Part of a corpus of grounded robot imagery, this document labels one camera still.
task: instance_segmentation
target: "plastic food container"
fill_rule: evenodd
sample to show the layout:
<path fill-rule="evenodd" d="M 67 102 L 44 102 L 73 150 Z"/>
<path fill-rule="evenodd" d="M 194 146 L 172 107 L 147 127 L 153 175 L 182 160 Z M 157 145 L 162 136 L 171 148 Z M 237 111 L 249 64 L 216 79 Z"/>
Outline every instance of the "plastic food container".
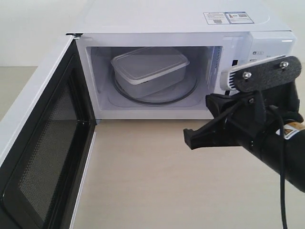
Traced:
<path fill-rule="evenodd" d="M 145 47 L 112 59 L 115 78 L 133 98 L 141 98 L 184 79 L 189 60 L 172 47 Z"/>

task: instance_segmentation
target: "black cable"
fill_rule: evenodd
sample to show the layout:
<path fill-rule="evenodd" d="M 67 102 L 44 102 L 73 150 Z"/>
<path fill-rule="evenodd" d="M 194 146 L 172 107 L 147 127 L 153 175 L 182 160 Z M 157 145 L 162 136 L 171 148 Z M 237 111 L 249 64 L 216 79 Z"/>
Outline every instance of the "black cable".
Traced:
<path fill-rule="evenodd" d="M 279 125 L 280 125 L 280 137 L 282 139 L 282 146 L 280 152 L 280 199 L 281 199 L 281 215 L 283 229 L 288 229 L 287 219 L 286 219 L 286 206 L 285 206 L 285 133 L 284 133 L 284 122 L 280 113 L 270 107 L 271 112 L 275 115 Z"/>
<path fill-rule="evenodd" d="M 144 105 L 169 105 L 169 104 L 173 104 L 173 103 L 176 103 L 182 99 L 185 99 L 186 97 L 188 97 L 190 94 L 192 94 L 195 89 L 197 88 L 197 85 L 198 85 L 198 80 L 196 79 L 196 82 L 194 84 L 194 86 L 191 88 L 191 90 L 189 90 L 186 94 L 180 96 L 179 98 L 177 99 L 173 99 L 173 100 L 169 100 L 169 101 L 165 101 L 165 102 L 148 102 L 148 101 L 143 101 L 143 100 L 140 100 L 140 99 L 136 99 L 136 98 L 133 98 L 131 97 L 130 95 L 128 95 L 124 89 L 120 86 L 120 84 L 117 82 L 117 80 L 115 79 L 115 75 L 112 74 L 112 84 L 114 86 L 114 88 L 116 89 L 116 91 L 118 93 L 120 93 L 122 96 L 124 96 L 126 99 L 129 99 L 135 103 L 138 103 L 138 104 L 144 104 Z"/>

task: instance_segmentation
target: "metal screw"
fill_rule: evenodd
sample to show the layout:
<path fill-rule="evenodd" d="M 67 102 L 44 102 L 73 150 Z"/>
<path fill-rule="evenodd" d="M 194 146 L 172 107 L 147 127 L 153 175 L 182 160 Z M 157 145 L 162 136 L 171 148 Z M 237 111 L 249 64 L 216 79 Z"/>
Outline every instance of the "metal screw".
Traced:
<path fill-rule="evenodd" d="M 288 65 L 289 65 L 289 63 L 288 63 L 287 61 L 282 61 L 282 62 L 280 63 L 280 68 L 281 68 L 281 69 L 285 69 L 286 67 L 288 67 Z"/>
<path fill-rule="evenodd" d="M 245 80 L 249 79 L 251 76 L 252 76 L 252 73 L 249 73 L 249 72 L 244 72 L 244 73 L 243 73 L 243 78 L 244 78 Z"/>

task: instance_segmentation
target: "container lid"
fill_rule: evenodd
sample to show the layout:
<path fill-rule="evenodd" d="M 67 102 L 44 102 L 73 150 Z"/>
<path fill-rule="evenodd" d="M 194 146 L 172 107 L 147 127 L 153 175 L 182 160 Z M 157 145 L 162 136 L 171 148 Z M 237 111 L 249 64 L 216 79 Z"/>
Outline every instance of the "container lid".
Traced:
<path fill-rule="evenodd" d="M 116 56 L 115 70 L 130 84 L 140 84 L 187 66 L 190 62 L 172 47 L 144 47 Z"/>

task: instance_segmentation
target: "open microwave door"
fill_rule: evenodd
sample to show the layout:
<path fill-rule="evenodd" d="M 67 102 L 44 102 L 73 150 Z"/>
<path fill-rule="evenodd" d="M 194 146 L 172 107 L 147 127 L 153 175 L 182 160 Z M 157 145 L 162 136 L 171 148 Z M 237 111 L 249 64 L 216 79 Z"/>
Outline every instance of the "open microwave door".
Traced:
<path fill-rule="evenodd" d="M 95 125 L 76 42 L 63 36 L 0 122 L 1 228 L 69 228 Z"/>

